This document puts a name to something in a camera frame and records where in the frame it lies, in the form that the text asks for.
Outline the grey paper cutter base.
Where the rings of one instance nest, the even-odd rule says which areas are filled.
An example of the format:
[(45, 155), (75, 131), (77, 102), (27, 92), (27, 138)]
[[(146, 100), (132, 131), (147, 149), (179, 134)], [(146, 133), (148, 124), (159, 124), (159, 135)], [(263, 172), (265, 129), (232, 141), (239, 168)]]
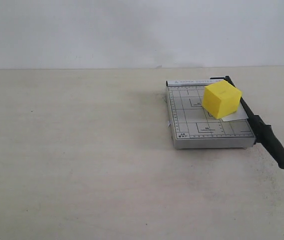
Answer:
[(168, 80), (166, 99), (176, 149), (251, 148), (256, 140), (247, 121), (215, 119), (202, 107), (204, 87), (220, 78)]

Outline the yellow foam cube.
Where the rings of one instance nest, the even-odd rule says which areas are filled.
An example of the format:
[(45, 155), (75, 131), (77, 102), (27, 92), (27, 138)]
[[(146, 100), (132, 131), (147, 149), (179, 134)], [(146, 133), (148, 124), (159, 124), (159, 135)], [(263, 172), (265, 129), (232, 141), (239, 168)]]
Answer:
[(221, 80), (204, 87), (202, 107), (219, 120), (238, 110), (241, 97), (242, 92), (238, 88)]

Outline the white paper sheet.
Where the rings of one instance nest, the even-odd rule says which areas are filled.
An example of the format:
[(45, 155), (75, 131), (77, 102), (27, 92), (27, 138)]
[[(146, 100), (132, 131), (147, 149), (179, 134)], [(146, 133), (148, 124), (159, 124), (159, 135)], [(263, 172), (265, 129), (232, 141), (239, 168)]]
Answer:
[(245, 120), (245, 119), (248, 119), (247, 113), (244, 110), (243, 106), (239, 104), (237, 111), (230, 115), (223, 117), (222, 121), (229, 122), (229, 121), (239, 121), (239, 120)]

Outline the black cutter blade arm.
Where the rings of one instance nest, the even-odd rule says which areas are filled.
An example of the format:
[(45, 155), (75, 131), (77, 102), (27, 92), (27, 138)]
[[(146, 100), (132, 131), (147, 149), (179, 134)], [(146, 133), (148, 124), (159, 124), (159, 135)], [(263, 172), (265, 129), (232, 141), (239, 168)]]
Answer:
[[(218, 79), (218, 81), (221, 80), (226, 80), (228, 83), (232, 84), (235, 87), (229, 76)], [(243, 106), (244, 110), (247, 113), (247, 121), (256, 137), (255, 142), (262, 144), (262, 146), (278, 163), (279, 168), (284, 169), (284, 147), (275, 136), (272, 130), (272, 126), (264, 123), (259, 115), (254, 114), (247, 103), (244, 101), (243, 97), (241, 97), (240, 104)]]

